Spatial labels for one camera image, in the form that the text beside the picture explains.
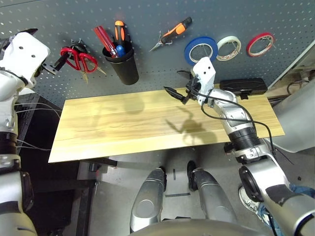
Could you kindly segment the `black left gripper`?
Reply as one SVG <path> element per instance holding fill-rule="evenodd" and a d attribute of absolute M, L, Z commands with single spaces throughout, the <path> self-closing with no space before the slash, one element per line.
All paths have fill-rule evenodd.
<path fill-rule="evenodd" d="M 23 31 L 21 31 L 21 32 L 26 32 L 26 33 L 29 33 L 29 34 L 35 34 L 37 31 L 38 31 L 37 28 L 30 28 L 30 29 L 23 30 Z M 48 65 L 47 63 L 43 62 L 43 63 L 38 67 L 38 69 L 36 70 L 35 75 L 36 75 L 36 76 L 39 76 L 40 73 L 41 73 L 43 70 L 49 72 L 50 74 L 56 75 L 56 74 L 61 70 L 61 68 L 66 64 L 68 57 L 69 57 L 69 54 L 63 54 L 63 55 L 54 63 L 53 66 Z"/>

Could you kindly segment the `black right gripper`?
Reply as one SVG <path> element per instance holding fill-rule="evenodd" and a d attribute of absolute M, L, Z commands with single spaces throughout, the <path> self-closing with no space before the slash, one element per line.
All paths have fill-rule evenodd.
<path fill-rule="evenodd" d="M 186 105 L 189 100 L 197 100 L 197 96 L 201 89 L 201 84 L 198 82 L 196 77 L 193 77 L 190 71 L 179 70 L 177 74 L 183 76 L 186 79 L 189 79 L 189 82 L 186 84 L 186 96 L 178 93 L 174 88 L 164 87 L 165 91 L 173 98 L 179 100 L 182 104 Z"/>

